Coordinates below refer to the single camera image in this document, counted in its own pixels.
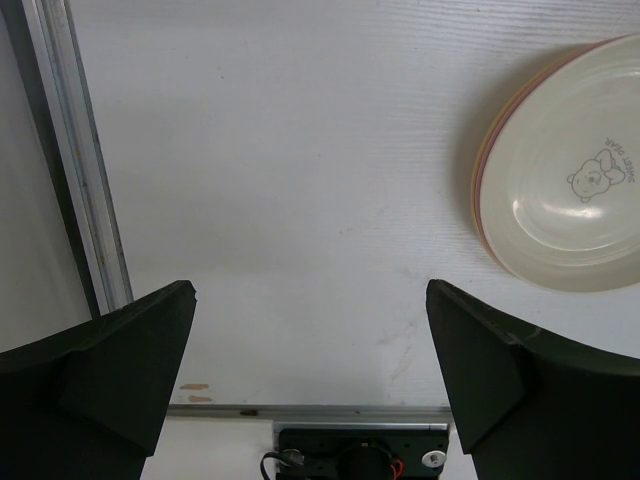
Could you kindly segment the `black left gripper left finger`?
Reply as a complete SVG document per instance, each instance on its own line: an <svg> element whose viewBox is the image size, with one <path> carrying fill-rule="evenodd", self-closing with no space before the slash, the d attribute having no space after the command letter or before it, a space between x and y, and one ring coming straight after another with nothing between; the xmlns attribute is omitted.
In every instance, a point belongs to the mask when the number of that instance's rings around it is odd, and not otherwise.
<svg viewBox="0 0 640 480"><path fill-rule="evenodd" d="M196 309L188 280L1 355L4 479L138 479Z"/></svg>

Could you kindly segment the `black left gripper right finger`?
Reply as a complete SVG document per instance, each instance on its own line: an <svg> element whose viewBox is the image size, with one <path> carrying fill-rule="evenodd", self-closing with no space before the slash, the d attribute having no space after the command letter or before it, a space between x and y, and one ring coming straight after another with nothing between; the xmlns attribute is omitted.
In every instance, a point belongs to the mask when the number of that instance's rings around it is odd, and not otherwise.
<svg viewBox="0 0 640 480"><path fill-rule="evenodd" d="M639 362L502 312L451 283L426 313L480 479L636 479Z"/></svg>

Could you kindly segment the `yellow plastic plate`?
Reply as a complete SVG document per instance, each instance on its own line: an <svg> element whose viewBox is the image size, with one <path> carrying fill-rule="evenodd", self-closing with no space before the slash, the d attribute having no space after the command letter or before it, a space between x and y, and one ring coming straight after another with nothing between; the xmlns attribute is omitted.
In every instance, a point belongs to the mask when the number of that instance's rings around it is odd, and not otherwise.
<svg viewBox="0 0 640 480"><path fill-rule="evenodd" d="M474 223L475 232L479 238L480 243L484 247L487 254L494 260L497 264L500 262L497 260L497 257L492 252L488 241L486 240L483 227L481 225L480 218L480 185L482 181L484 167L487 161L487 157L489 154L489 150L499 131L502 129L504 123L508 119L508 117L512 114L512 111L517 108L520 103L522 97L526 97L533 90L537 88L537 86L542 83L548 76L554 73L556 70L560 69L563 65L570 63L575 58L584 55L590 50L601 46L603 43L597 42L590 45L582 46L578 49L571 51L569 54L564 57L556 60L553 63L548 64L544 69L539 70L535 76L532 76L503 106L499 114L494 119L491 124L489 130L487 131L483 142L478 150L478 154L475 159L473 176L471 181L471 210L472 210L472 219Z"/></svg>

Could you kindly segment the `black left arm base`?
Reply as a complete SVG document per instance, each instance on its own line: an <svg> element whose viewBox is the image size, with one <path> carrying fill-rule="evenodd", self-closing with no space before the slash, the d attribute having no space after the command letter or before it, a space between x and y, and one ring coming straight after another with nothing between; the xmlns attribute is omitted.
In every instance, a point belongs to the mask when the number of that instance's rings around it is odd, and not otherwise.
<svg viewBox="0 0 640 480"><path fill-rule="evenodd" d="M437 479L449 446L445 425L284 428L259 464L264 479Z"/></svg>

